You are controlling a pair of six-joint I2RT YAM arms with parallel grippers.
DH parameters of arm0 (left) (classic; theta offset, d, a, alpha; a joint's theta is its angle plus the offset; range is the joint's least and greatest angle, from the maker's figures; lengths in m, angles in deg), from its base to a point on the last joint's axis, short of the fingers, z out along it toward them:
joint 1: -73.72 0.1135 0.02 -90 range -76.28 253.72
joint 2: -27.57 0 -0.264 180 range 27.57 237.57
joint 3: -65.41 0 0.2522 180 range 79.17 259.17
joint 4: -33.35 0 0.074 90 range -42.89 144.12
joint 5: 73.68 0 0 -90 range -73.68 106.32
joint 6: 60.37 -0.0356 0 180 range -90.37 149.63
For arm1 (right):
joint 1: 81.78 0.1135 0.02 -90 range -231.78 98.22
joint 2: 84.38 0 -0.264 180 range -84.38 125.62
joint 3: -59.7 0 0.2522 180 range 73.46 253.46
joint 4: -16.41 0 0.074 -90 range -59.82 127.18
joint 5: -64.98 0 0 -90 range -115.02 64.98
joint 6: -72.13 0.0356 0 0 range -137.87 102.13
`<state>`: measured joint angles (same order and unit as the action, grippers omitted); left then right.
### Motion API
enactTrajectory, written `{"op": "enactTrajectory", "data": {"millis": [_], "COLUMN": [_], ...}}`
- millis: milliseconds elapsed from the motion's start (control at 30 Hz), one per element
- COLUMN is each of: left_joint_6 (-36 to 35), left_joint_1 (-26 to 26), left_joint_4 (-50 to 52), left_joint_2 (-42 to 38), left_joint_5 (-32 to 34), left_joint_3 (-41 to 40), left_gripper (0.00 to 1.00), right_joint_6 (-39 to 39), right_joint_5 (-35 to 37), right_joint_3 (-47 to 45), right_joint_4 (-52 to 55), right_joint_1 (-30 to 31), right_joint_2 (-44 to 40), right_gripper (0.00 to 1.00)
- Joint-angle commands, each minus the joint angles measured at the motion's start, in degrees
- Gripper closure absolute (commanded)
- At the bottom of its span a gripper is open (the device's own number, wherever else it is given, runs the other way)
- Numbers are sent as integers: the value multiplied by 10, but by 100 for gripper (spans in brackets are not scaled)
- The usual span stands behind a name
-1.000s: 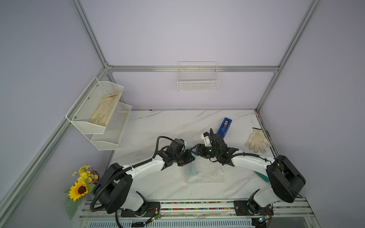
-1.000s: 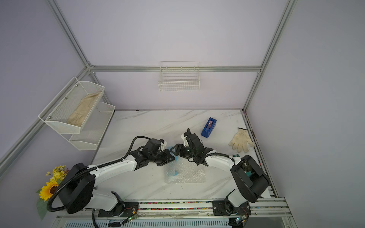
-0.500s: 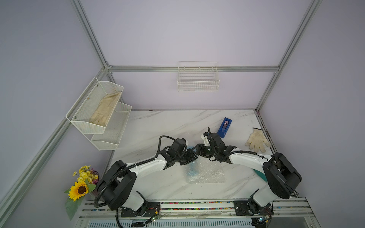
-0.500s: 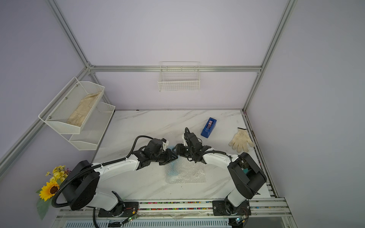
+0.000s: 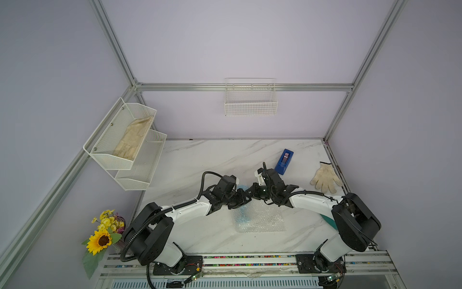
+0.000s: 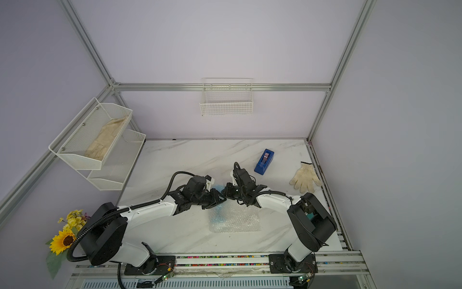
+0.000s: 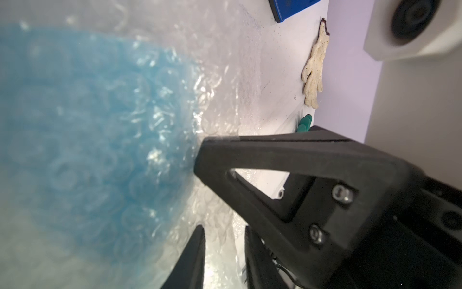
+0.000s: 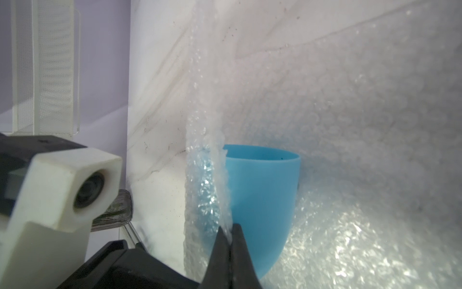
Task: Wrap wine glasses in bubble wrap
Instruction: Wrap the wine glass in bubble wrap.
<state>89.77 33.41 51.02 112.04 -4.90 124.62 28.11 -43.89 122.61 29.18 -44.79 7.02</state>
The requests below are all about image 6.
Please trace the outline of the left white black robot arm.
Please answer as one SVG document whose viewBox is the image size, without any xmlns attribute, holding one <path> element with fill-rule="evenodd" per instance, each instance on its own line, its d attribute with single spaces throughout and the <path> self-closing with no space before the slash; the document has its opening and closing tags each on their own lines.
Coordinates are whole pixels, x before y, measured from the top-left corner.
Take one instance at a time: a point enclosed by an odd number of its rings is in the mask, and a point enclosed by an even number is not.
<svg viewBox="0 0 462 289">
<path fill-rule="evenodd" d="M 76 239 L 85 255 L 76 257 L 69 253 L 67 259 L 88 260 L 93 266 L 119 262 L 143 267 L 146 263 L 154 263 L 156 254 L 147 241 L 135 241 L 129 232 L 156 219 L 183 213 L 192 206 L 207 210 L 220 205 L 226 196 L 213 189 L 213 183 L 208 175 L 193 176 L 187 184 L 154 201 L 126 207 L 116 207 L 110 202 L 101 205 Z"/>
</svg>

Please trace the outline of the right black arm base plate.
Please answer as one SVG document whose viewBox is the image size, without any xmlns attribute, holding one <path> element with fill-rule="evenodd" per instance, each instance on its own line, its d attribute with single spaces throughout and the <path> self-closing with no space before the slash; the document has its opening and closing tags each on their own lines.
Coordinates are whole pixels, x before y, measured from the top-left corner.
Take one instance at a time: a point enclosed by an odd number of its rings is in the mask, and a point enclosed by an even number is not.
<svg viewBox="0 0 462 289">
<path fill-rule="evenodd" d="M 271 273 L 318 273 L 314 254 L 302 261 L 294 260 L 289 254 L 270 254 L 268 259 Z"/>
</svg>

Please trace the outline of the clear bubble wrap sheet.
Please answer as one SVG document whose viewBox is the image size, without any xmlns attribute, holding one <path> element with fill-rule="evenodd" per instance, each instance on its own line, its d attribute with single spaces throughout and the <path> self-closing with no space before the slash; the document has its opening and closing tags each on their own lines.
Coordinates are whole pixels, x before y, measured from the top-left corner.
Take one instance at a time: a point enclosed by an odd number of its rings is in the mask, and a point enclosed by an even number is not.
<svg viewBox="0 0 462 289">
<path fill-rule="evenodd" d="M 214 233 L 238 233 L 238 232 L 258 232 L 261 230 L 261 219 L 259 217 L 259 208 L 254 206 L 247 207 L 239 205 L 237 201 L 227 199 L 225 201 L 224 217 L 226 219 L 224 226 Z"/>
</svg>

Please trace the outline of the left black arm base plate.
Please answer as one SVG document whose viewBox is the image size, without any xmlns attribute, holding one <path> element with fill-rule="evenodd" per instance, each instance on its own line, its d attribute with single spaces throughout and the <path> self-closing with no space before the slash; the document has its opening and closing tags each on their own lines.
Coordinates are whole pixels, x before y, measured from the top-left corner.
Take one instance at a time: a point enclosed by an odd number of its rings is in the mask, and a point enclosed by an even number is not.
<svg viewBox="0 0 462 289">
<path fill-rule="evenodd" d="M 125 276 L 164 276 L 173 272 L 176 264 L 176 257 L 174 255 L 161 255 L 149 257 L 148 260 L 140 267 L 127 264 L 125 267 Z"/>
</svg>

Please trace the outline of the blue plastic wine glass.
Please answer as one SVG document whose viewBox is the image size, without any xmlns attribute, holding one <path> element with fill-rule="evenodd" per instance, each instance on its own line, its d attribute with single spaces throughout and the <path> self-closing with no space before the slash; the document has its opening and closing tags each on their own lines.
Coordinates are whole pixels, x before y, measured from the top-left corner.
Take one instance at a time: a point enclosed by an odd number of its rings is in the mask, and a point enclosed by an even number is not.
<svg viewBox="0 0 462 289">
<path fill-rule="evenodd" d="M 223 214 L 225 201 L 208 210 L 209 226 L 211 231 L 219 231 L 225 224 Z"/>
</svg>

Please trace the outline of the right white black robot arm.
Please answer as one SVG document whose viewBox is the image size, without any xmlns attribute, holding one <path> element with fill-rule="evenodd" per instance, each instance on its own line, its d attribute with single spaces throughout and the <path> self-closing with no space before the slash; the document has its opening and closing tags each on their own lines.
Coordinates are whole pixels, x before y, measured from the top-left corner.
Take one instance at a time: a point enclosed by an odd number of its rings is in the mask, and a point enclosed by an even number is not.
<svg viewBox="0 0 462 289">
<path fill-rule="evenodd" d="M 305 193 L 292 196 L 257 185 L 250 174 L 235 162 L 231 173 L 233 181 L 227 183 L 222 194 L 240 205 L 255 206 L 287 214 L 296 233 L 296 239 L 282 254 L 271 254 L 271 273 L 311 273 L 318 271 L 315 253 L 327 246 L 326 241 L 336 233 L 333 217 L 318 198 Z"/>
</svg>

